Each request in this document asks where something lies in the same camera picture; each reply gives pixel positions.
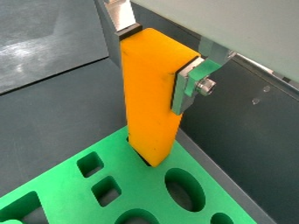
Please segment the metal plate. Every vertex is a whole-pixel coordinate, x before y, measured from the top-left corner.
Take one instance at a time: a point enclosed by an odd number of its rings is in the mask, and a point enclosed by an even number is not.
[[[297,1],[132,2],[299,81]]]

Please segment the green foam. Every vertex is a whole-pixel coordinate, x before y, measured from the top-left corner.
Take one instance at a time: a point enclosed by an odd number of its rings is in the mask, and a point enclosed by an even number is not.
[[[176,204],[165,180],[180,183],[194,212]],[[109,188],[118,196],[109,204],[98,202],[96,197]],[[50,224],[121,223],[130,216],[161,224],[256,223],[176,142],[158,167],[146,166],[126,142],[126,128],[9,192],[0,199],[0,221],[19,223],[37,207]]]

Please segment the gray panel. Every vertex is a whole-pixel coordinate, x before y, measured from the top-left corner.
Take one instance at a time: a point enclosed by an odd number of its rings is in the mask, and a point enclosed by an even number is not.
[[[181,128],[274,221],[297,223],[299,94],[242,62],[212,75],[214,92],[197,96]]]
[[[0,94],[108,56],[93,0],[0,0]]]
[[[299,1],[132,1],[299,81]]]
[[[0,197],[126,124],[108,60],[0,96]]]
[[[154,28],[164,35],[182,43],[190,49],[197,51],[200,43],[200,35],[180,27],[172,21],[165,20],[148,9],[132,3],[134,12],[134,20],[144,28]]]

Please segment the dark gray surface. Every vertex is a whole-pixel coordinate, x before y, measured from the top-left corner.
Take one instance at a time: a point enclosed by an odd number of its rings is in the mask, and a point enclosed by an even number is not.
[[[0,0],[0,94],[106,56],[93,0]]]
[[[274,221],[290,224],[299,222],[297,92],[256,74],[232,60],[212,75],[214,92],[196,97],[181,128]]]
[[[109,59],[0,96],[0,197],[126,124]]]

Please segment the hole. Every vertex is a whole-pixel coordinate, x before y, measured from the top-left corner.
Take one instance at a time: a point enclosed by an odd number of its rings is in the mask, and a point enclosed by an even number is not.
[[[120,188],[112,177],[106,177],[92,186],[97,203],[105,207],[121,194]]]
[[[137,151],[134,150],[134,153],[136,153],[136,155],[141,158],[141,160],[144,161],[144,164],[146,165],[146,166],[150,166],[149,164],[148,164],[148,162],[145,161],[145,159],[141,157],[141,155],[137,153]]]
[[[157,224],[157,219],[144,209],[132,209],[124,212],[116,220],[116,224]]]
[[[98,154],[93,151],[78,160],[77,166],[82,177],[88,178],[102,169],[104,164],[98,158]]]
[[[0,221],[18,220],[27,224],[47,224],[35,192],[26,193],[0,210]]]
[[[214,213],[210,217],[209,224],[233,224],[233,221],[224,213]]]
[[[201,185],[194,177],[184,170],[172,168],[164,177],[168,193],[176,204],[189,212],[198,212],[205,205]]]

